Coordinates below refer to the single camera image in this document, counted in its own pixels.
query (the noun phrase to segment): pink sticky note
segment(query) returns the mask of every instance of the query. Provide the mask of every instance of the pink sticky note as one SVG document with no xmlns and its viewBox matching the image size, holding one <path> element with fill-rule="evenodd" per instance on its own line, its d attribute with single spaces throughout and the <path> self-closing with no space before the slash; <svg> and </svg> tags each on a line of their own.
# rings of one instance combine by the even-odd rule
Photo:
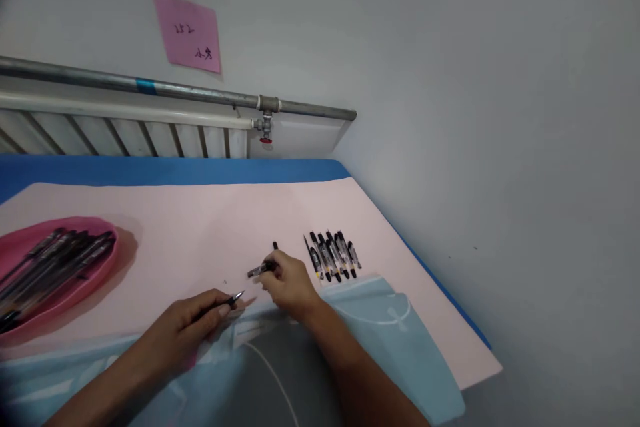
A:
<svg viewBox="0 0 640 427">
<path fill-rule="evenodd" d="M 186 0 L 153 0 L 169 62 L 220 73 L 215 12 Z"/>
</svg>

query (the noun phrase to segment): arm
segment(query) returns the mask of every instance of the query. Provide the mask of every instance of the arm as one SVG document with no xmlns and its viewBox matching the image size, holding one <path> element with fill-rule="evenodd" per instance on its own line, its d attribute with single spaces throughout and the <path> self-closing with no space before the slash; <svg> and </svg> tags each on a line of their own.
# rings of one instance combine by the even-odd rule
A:
<svg viewBox="0 0 640 427">
<path fill-rule="evenodd" d="M 345 420 L 362 426 L 426 426 L 429 423 L 406 395 L 373 361 L 342 321 L 313 288 L 305 264 L 275 250 L 278 264 L 260 276 L 273 301 L 313 335 L 331 368 Z"/>
<path fill-rule="evenodd" d="M 228 298 L 213 289 L 173 302 L 113 365 L 74 395 L 45 425 L 106 426 L 133 400 L 148 400 L 149 393 L 186 370 L 202 340 L 222 323 L 230 307 L 223 304 L 197 319 L 200 311 Z"/>
</svg>

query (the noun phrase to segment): white radiator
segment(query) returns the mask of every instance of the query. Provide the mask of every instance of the white radiator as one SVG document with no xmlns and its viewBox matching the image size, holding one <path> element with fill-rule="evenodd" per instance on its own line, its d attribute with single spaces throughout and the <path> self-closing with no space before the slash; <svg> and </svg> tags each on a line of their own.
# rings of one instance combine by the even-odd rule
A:
<svg viewBox="0 0 640 427">
<path fill-rule="evenodd" d="M 0 91 L 0 153 L 246 158 L 251 118 Z"/>
</svg>

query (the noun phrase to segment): pink plastic tray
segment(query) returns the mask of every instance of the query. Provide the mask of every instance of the pink plastic tray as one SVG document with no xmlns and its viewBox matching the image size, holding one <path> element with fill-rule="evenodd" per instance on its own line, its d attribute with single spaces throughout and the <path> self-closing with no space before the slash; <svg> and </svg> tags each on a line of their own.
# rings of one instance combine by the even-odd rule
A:
<svg viewBox="0 0 640 427">
<path fill-rule="evenodd" d="M 25 254 L 38 242 L 48 236 L 53 230 L 60 227 L 64 227 L 67 230 L 74 229 L 78 232 L 88 230 L 89 235 L 99 235 L 107 230 L 111 230 L 115 238 L 113 249 L 105 259 L 91 267 L 91 271 L 86 274 L 88 277 L 87 280 L 75 282 L 73 287 L 67 290 L 62 296 L 55 296 L 50 302 L 42 305 L 38 312 L 25 323 L 4 334 L 0 334 L 1 341 L 6 342 L 27 331 L 33 332 L 33 329 L 45 325 L 53 318 L 73 307 L 96 290 L 113 268 L 119 246 L 118 233 L 115 226 L 98 217 L 68 217 L 58 220 L 48 220 L 47 222 L 23 228 L 22 230 L 16 230 L 15 232 L 0 237 L 0 278 L 16 266 Z"/>
</svg>

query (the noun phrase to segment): left hand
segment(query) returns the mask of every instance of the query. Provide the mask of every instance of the left hand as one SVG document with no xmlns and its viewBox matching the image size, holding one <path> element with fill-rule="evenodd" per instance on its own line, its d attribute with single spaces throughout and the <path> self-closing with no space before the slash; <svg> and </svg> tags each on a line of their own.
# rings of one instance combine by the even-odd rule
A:
<svg viewBox="0 0 640 427">
<path fill-rule="evenodd" d="M 198 314 L 230 297 L 212 289 L 195 297 L 176 300 L 117 363 L 145 384 L 162 382 L 182 373 L 200 343 L 222 324 L 231 307 L 223 304 L 196 320 Z"/>
</svg>

